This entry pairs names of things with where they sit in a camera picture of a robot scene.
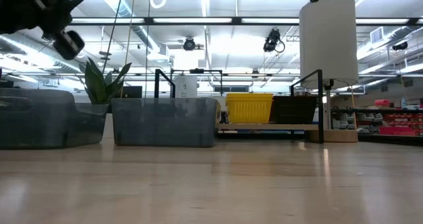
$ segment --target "white cylinder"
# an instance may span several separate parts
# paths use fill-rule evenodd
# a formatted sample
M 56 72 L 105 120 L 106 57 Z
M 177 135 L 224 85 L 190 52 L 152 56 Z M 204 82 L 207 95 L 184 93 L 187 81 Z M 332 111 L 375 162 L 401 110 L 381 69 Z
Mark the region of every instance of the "white cylinder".
M 356 7 L 354 0 L 320 0 L 299 13 L 301 78 L 323 70 L 323 84 L 333 88 L 358 82 Z M 317 89 L 317 75 L 301 86 Z

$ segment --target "wooden floor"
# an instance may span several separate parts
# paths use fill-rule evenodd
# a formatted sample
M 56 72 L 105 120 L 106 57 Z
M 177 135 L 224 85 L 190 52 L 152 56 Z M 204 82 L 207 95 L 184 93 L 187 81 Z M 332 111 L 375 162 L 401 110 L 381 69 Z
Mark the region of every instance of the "wooden floor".
M 221 142 L 0 151 L 0 223 L 423 223 L 423 148 Z

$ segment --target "potted plant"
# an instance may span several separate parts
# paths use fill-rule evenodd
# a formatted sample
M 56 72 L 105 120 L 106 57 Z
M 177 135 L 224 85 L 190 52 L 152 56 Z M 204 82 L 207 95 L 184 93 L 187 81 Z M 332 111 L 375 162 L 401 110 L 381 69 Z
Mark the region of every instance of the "potted plant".
M 86 66 L 80 65 L 80 70 L 85 74 L 85 82 L 79 79 L 84 85 L 91 104 L 110 104 L 112 98 L 120 95 L 124 87 L 124 76 L 130 70 L 131 64 L 123 66 L 115 80 L 113 80 L 112 72 L 103 77 L 91 58 L 88 58 Z

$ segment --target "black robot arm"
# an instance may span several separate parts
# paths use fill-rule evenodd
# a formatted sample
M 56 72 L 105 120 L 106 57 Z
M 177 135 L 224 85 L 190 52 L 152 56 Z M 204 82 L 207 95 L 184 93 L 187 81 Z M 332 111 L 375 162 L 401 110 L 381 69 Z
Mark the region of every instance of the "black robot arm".
M 0 0 L 0 34 L 39 26 L 64 59 L 74 59 L 85 44 L 78 33 L 65 32 L 65 27 L 72 21 L 71 11 L 83 1 Z

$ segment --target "yellow basket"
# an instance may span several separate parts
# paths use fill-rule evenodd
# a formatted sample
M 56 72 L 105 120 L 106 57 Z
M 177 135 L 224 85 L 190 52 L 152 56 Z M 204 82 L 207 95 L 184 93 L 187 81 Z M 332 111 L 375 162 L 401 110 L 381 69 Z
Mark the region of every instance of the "yellow basket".
M 228 94 L 226 106 L 233 124 L 266 124 L 269 122 L 273 94 Z

